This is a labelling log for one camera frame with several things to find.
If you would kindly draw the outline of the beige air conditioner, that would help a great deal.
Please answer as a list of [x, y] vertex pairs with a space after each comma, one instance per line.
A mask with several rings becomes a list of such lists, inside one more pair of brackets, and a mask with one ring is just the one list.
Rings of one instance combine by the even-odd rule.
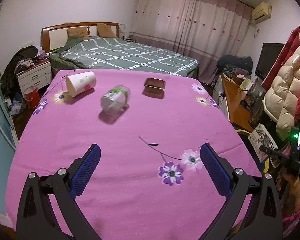
[[271, 18], [272, 6], [269, 3], [260, 3], [251, 14], [251, 19], [257, 24]]

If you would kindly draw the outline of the white bedside drawer cabinet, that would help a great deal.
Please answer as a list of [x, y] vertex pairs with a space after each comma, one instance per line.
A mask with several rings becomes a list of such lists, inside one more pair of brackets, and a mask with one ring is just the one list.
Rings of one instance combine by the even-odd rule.
[[51, 83], [52, 72], [49, 59], [40, 61], [33, 67], [17, 74], [21, 94], [24, 95], [25, 90], [29, 87], [36, 86], [41, 89]]

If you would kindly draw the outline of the black television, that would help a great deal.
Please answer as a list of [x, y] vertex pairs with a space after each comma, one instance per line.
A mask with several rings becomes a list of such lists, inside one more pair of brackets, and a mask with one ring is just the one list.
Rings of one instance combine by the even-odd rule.
[[264, 80], [281, 53], [284, 43], [263, 43], [255, 75]]

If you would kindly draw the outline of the green label plastic jar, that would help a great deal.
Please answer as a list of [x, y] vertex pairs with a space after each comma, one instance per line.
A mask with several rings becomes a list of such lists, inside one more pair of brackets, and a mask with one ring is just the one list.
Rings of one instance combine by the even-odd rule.
[[101, 97], [100, 103], [102, 111], [113, 113], [121, 110], [130, 100], [130, 89], [123, 85], [118, 85], [107, 91]]

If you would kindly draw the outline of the white printed carton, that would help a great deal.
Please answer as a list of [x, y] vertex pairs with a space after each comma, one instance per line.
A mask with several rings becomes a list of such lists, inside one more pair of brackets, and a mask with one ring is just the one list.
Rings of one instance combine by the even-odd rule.
[[261, 145], [269, 147], [272, 150], [278, 149], [277, 144], [263, 124], [258, 124], [253, 132], [248, 136], [248, 139], [260, 162], [264, 162], [267, 159], [267, 155], [259, 149]]

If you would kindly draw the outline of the pink floral tablecloth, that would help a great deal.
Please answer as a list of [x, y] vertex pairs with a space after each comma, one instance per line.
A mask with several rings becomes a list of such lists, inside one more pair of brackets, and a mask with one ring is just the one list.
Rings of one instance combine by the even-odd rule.
[[[260, 175], [222, 111], [198, 102], [209, 96], [194, 90], [196, 80], [97, 69], [95, 88], [61, 103], [66, 75], [55, 76], [19, 140], [5, 196], [13, 223], [27, 175], [54, 174], [91, 144], [100, 146], [101, 160], [76, 202], [102, 239], [198, 239], [225, 202], [203, 165], [180, 161], [204, 143], [233, 167]], [[145, 91], [148, 77], [166, 82], [161, 94]], [[129, 102], [117, 112], [102, 111], [101, 97], [118, 85], [130, 89]]]

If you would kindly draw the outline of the clothes heap by curtain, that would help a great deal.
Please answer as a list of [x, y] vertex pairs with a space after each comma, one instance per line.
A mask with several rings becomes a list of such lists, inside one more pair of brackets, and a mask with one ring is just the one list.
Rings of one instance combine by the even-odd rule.
[[225, 69], [240, 68], [251, 75], [253, 70], [253, 60], [250, 56], [237, 57], [234, 55], [224, 55], [217, 61], [216, 66], [219, 72]]

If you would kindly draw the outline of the wooden side desk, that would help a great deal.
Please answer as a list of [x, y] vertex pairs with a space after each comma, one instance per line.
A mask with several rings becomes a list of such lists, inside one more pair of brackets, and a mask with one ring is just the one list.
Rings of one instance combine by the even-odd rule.
[[252, 132], [254, 129], [249, 123], [251, 113], [240, 104], [246, 94], [239, 89], [238, 84], [229, 80], [224, 74], [221, 75], [221, 79], [230, 123], [235, 129], [243, 129]]

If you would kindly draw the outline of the pile of dark clothes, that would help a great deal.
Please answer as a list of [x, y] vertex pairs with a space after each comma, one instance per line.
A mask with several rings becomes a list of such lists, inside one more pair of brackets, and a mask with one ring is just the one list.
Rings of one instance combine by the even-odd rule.
[[45, 59], [44, 51], [38, 50], [35, 46], [19, 49], [12, 57], [1, 76], [0, 87], [3, 96], [10, 99], [16, 98], [18, 94], [23, 96], [19, 87], [17, 74], [28, 70]]

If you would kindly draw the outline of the brown pillow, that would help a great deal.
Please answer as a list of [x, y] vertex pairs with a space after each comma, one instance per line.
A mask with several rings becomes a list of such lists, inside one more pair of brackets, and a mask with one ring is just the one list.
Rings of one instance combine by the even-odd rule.
[[111, 26], [104, 23], [97, 24], [97, 34], [99, 37], [116, 38], [116, 34], [112, 31]]
[[88, 29], [86, 26], [68, 28], [66, 30], [68, 37], [78, 36], [83, 38], [83, 40], [88, 40], [90, 37], [88, 35]]

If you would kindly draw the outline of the green plaid duvet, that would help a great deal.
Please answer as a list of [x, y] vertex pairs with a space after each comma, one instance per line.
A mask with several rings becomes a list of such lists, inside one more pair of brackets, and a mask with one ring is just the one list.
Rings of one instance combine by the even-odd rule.
[[91, 36], [88, 40], [69, 38], [58, 52], [61, 59], [79, 68], [116, 69], [193, 77], [196, 59], [121, 38]]

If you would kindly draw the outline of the pink striped curtain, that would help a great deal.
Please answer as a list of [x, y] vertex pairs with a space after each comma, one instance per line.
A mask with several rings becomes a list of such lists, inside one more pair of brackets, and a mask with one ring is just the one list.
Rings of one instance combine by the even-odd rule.
[[211, 83], [217, 61], [238, 53], [252, 11], [239, 0], [139, 0], [130, 36], [196, 59], [199, 81]]

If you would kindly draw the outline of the left brown pillow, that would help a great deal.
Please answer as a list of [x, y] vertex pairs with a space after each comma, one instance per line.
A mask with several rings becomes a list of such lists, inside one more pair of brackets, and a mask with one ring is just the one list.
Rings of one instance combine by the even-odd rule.
[[83, 38], [83, 40], [88, 40], [90, 37], [88, 35], [88, 29], [86, 26], [68, 28], [66, 30], [68, 37], [78, 36]]

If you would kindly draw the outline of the right brown pillow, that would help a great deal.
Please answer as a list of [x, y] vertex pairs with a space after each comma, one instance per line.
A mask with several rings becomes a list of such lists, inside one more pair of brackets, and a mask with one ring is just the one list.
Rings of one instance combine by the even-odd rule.
[[111, 26], [104, 23], [97, 24], [97, 34], [99, 37], [116, 38], [116, 34], [112, 31]]

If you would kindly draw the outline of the red bucket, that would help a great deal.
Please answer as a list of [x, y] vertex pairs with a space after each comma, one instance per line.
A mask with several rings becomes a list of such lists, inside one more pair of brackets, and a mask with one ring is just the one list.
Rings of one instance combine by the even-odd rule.
[[36, 86], [30, 86], [24, 91], [24, 99], [29, 107], [29, 109], [35, 109], [39, 102], [40, 96]]

